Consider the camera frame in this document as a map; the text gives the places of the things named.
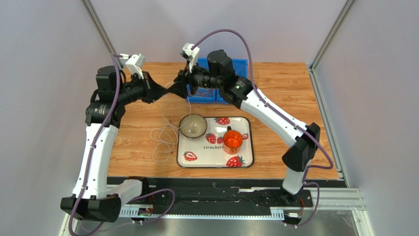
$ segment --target wooden tabletop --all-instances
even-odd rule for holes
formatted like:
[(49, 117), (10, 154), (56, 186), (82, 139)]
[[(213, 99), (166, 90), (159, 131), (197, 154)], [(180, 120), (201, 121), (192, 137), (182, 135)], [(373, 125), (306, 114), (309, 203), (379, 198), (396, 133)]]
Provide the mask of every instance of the wooden tabletop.
[[(184, 63), (145, 63), (144, 71), (148, 71), (152, 78), (160, 85), (172, 82), (178, 71), (184, 68)], [(258, 88), (275, 104), (295, 118), (307, 124), (317, 123), (322, 131), (320, 144), (331, 156), (330, 147), (320, 117), (314, 91), (304, 63), (254, 63), (254, 77)], [(182, 168), (177, 163), (177, 147), (175, 146), (170, 158), (163, 163), (152, 160), (151, 154), (158, 141), (150, 138), (151, 130), (162, 128), (166, 121), (175, 126), (189, 114), (189, 106), (185, 99), (169, 94), (152, 104), (137, 101), (126, 106), (126, 113), (122, 118), (118, 136), (115, 140), (109, 176), (143, 176), (143, 177), (210, 177), (210, 178), (284, 178), (286, 166), (282, 162), (282, 155), (288, 147), (271, 129), (252, 115), (238, 110), (233, 105), (221, 104), (191, 104), (192, 113), (204, 117), (241, 116), (250, 120), (254, 164), (249, 168), (212, 168), (191, 169)], [(174, 138), (173, 131), (166, 127), (167, 132)], [(166, 145), (160, 145), (154, 158), (164, 160), (167, 153)], [(320, 150), (313, 158), (312, 164), (328, 165), (327, 159)], [(336, 169), (311, 169), (308, 178), (338, 178)]]

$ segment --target blue plastic bin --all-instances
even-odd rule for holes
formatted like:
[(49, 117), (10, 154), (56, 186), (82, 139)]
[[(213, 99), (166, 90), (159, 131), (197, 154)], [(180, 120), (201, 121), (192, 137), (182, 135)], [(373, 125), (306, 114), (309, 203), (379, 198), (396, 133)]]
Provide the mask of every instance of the blue plastic bin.
[[(207, 58), (198, 58), (198, 64), (200, 67), (208, 69), (208, 62)], [(247, 60), (246, 59), (233, 59), (233, 67), (236, 70), (236, 74), (247, 78)], [(208, 92), (209, 89), (207, 88), (199, 88), (198, 92), (204, 94), (205, 96), (201, 96), (200, 94), (196, 93), (195, 95), (189, 95), (189, 101), (191, 103), (221, 103), (227, 104), (225, 102), (219, 92), (218, 89), (213, 89), (211, 92)]]

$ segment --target gray wall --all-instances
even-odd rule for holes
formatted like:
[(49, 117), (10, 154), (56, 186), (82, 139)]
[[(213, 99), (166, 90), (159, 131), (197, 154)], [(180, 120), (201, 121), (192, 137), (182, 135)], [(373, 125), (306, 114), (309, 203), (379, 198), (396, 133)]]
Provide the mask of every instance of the gray wall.
[(419, 231), (419, 1), (359, 0), (317, 70), (375, 234)]
[(0, 38), (0, 235), (57, 235), (96, 70), (112, 62), (78, 0), (2, 0)]
[[(147, 61), (184, 61), (186, 42), (231, 28), (249, 44), (254, 61), (311, 63), (345, 0), (92, 0), (118, 53)], [(238, 37), (220, 33), (201, 44), (201, 56), (226, 49), (247, 58)]]

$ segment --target divided blue container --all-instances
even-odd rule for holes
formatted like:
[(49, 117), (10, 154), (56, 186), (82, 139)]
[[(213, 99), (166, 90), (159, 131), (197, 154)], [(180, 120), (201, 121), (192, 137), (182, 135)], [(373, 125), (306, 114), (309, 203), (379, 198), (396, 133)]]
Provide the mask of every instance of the divided blue container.
[[(208, 69), (208, 62), (207, 58), (198, 58), (199, 66)], [(236, 74), (242, 77), (247, 78), (247, 60), (246, 59), (233, 59), (233, 67), (236, 70)], [(220, 104), (227, 104), (225, 102), (219, 92), (218, 89), (213, 89), (211, 92), (208, 92), (209, 89), (207, 88), (199, 88), (198, 92), (200, 93), (207, 93), (205, 96), (201, 96), (200, 94), (196, 93), (194, 96), (189, 95), (189, 101), (192, 103), (220, 103)]]

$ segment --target white cable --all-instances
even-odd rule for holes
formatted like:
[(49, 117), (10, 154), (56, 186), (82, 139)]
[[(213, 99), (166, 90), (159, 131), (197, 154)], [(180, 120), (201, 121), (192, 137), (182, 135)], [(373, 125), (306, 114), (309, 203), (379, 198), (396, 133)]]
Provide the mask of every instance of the white cable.
[[(167, 83), (164, 87), (166, 87), (166, 86), (167, 86), (167, 85), (169, 85), (169, 84), (174, 84), (174, 82)], [(188, 105), (189, 105), (189, 117), (188, 117), (188, 121), (189, 121), (190, 116), (191, 116), (191, 113), (192, 113), (192, 108), (191, 108), (191, 103), (189, 102), (189, 97), (187, 97), (187, 98), (186, 98), (186, 100), (187, 100)], [(155, 162), (159, 162), (159, 163), (161, 163), (161, 162), (165, 162), (165, 161), (169, 160), (169, 158), (170, 158), (170, 153), (173, 151), (173, 149), (175, 148), (175, 145), (176, 145), (176, 144), (178, 144), (178, 141), (179, 141), (179, 139), (178, 139), (178, 134), (179, 134), (179, 133), (178, 133), (178, 130), (179, 130), (180, 128), (182, 128), (182, 126), (184, 126), (184, 125), (187, 123), (187, 122), (185, 122), (185, 123), (184, 123), (181, 127), (177, 128), (177, 127), (175, 127), (174, 125), (170, 124), (169, 120), (167, 120), (167, 119), (166, 119), (166, 117), (164, 117), (164, 116), (163, 116), (163, 118), (164, 118), (164, 119), (165, 119), (165, 121), (166, 121), (166, 125), (164, 125), (164, 126), (163, 126), (163, 128), (155, 128), (155, 129), (152, 129), (152, 130), (150, 131), (150, 138), (151, 138), (151, 139), (153, 139), (153, 140), (159, 141), (159, 143), (158, 143), (158, 144), (156, 145), (156, 147), (154, 148), (153, 153), (151, 154), (151, 158), (153, 159), (153, 161), (155, 161)], [(169, 133), (168, 133), (166, 130), (164, 130), (167, 126), (170, 126), (170, 127), (172, 128), (173, 132), (175, 133), (176, 141), (174, 141), (174, 140), (172, 139), (172, 137), (169, 135)], [(160, 134), (158, 135), (158, 139), (155, 139), (155, 138), (153, 138), (153, 136), (152, 136), (152, 134), (153, 134), (153, 132), (154, 132), (155, 130), (160, 130)], [(161, 139), (161, 135), (162, 135), (163, 133), (165, 133), (165, 134), (166, 134), (166, 135), (170, 138), (171, 142), (167, 142), (167, 141), (164, 141), (164, 140), (162, 140), (162, 139)], [(168, 151), (158, 151), (158, 152), (160, 152), (160, 153), (168, 153), (168, 155), (167, 155), (167, 158), (166, 158), (165, 160), (160, 161), (160, 160), (156, 160), (156, 159), (154, 158), (154, 153), (156, 152), (157, 147), (158, 147), (158, 146), (160, 146), (160, 145), (162, 145), (162, 144), (165, 144), (165, 145), (167, 146)]]

